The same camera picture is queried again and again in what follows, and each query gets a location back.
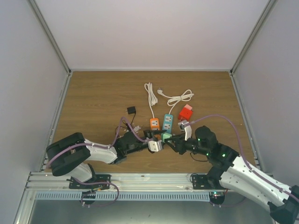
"wooden floor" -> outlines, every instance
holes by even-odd
[[[82,132],[90,141],[111,144],[115,137],[115,128],[121,116],[129,120],[126,108],[135,106],[137,114],[134,125],[149,129],[152,117],[148,105],[148,93],[144,84],[152,82],[153,90],[159,102],[153,106],[155,117],[163,124],[164,115],[169,112],[166,98],[156,94],[161,87],[168,96],[177,96],[190,89],[194,93],[191,120],[209,114],[227,116],[237,126],[245,154],[253,163],[253,153],[235,96],[231,79],[227,72],[74,72],[65,98],[62,114],[54,140],[64,138],[74,132]],[[176,125],[177,115],[185,106],[179,102],[172,110],[175,119],[173,133],[179,134]],[[222,118],[208,118],[192,126],[192,130],[206,125],[216,133],[219,142],[239,151],[236,135],[230,124]],[[195,155],[195,159],[205,159]],[[189,153],[179,155],[169,147],[151,154],[147,150],[128,155],[125,162],[109,165],[99,161],[90,161],[97,172],[208,172],[208,162],[194,161]]]

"white power cord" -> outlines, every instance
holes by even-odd
[[[149,108],[151,110],[151,113],[153,114],[153,118],[155,118],[155,115],[154,115],[154,112],[153,112],[153,109],[151,108],[151,106],[158,103],[158,99],[153,92],[153,84],[146,83],[146,84],[144,84],[144,88],[145,88],[146,92],[148,92],[148,94],[149,94]]]
[[[172,108],[169,111],[169,114],[171,114],[172,109],[179,101],[189,101],[194,96],[191,90],[186,90],[181,96],[176,96],[176,97],[168,97],[164,95],[163,90],[161,88],[159,88],[157,92],[159,95],[169,98],[169,100],[167,101],[167,105],[172,106]]]

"robotic arm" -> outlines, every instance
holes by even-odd
[[[243,159],[229,146],[217,141],[215,133],[206,126],[192,130],[187,121],[179,123],[185,133],[165,140],[175,152],[184,154],[190,151],[202,154],[212,164],[207,173],[207,181],[214,189],[231,189],[258,203],[270,212],[280,224],[293,224],[299,214],[299,187],[288,186],[266,175]],[[126,160],[130,153],[148,148],[151,153],[163,149],[156,136],[164,131],[144,131],[144,137],[137,139],[135,133],[127,132],[111,145],[102,145],[85,139],[82,133],[74,133],[47,147],[54,176],[70,175],[84,183],[99,181],[93,168],[83,161],[102,161],[118,164]]]
[[[138,140],[133,132],[127,132],[118,138],[113,146],[102,145],[85,139],[82,133],[74,133],[61,139],[46,149],[54,176],[70,175],[86,183],[98,181],[89,164],[84,161],[102,161],[107,164],[118,164],[126,160],[127,155],[148,148],[151,153],[163,149],[162,141],[157,135],[165,131],[144,131],[144,137]]]
[[[217,189],[219,186],[234,190],[270,212],[280,224],[293,224],[299,213],[299,187],[278,182],[244,160],[237,151],[217,141],[215,133],[202,126],[191,137],[188,122],[179,123],[185,133],[166,139],[165,143],[175,152],[206,155],[212,168],[207,181]]]

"white backdrop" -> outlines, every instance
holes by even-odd
[[[0,30],[0,223],[11,224],[67,74],[27,1],[0,1]]]
[[[268,0],[36,0],[71,69],[231,69]]]
[[[278,1],[235,79],[265,171],[299,185],[299,1]]]

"black power adapter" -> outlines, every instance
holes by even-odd
[[[136,108],[134,106],[128,107],[127,108],[128,114],[136,114]]]

